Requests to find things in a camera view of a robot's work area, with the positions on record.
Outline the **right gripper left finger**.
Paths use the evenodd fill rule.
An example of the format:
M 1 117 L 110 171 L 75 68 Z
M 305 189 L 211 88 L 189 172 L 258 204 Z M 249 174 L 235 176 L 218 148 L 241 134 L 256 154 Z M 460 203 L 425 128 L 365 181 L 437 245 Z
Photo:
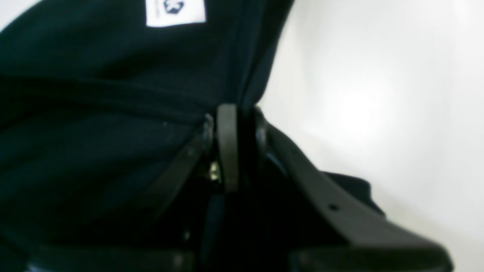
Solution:
M 144 192 L 91 229 L 80 244 L 42 246 L 28 272 L 197 272 L 213 185 L 214 118 Z

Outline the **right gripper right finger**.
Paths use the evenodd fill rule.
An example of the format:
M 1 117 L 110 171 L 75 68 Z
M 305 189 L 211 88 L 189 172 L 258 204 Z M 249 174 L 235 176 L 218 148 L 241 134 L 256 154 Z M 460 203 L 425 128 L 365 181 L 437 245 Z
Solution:
M 284 133 L 253 110 L 256 146 L 263 158 L 272 147 L 288 174 L 298 205 L 313 212 L 342 239 L 340 246 L 300 246 L 289 250 L 291 272 L 451 272 L 439 244 L 389 222 L 320 172 Z

